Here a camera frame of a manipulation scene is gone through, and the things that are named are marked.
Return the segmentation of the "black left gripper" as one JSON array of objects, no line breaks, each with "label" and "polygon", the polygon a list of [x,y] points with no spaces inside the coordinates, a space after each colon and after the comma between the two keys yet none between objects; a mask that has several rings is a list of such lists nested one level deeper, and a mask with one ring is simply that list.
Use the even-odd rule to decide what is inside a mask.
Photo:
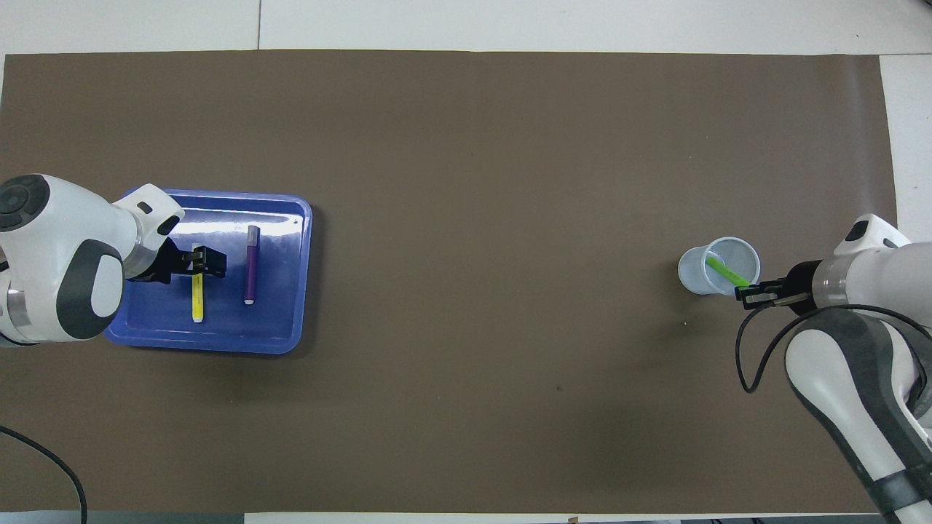
[{"label": "black left gripper", "polygon": [[[195,262],[199,259],[199,252],[194,247],[192,251],[183,251],[171,238],[167,238],[154,258],[149,268],[142,273],[142,282],[163,283],[169,285],[172,276],[194,275]],[[200,246],[200,274],[223,279],[226,277],[226,255],[207,246]]]}]

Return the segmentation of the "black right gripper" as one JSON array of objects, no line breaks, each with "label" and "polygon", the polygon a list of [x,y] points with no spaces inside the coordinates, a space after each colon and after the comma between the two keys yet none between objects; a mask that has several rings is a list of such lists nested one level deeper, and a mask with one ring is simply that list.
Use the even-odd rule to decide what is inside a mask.
[{"label": "black right gripper", "polygon": [[787,298],[801,295],[802,298],[799,301],[790,303],[788,307],[796,315],[805,315],[818,308],[813,299],[813,278],[821,262],[822,260],[806,260],[792,266],[785,277],[785,296],[781,296],[783,294],[782,283],[750,283],[747,286],[736,287],[733,289],[733,294],[736,298],[741,298],[746,311],[782,306]]}]

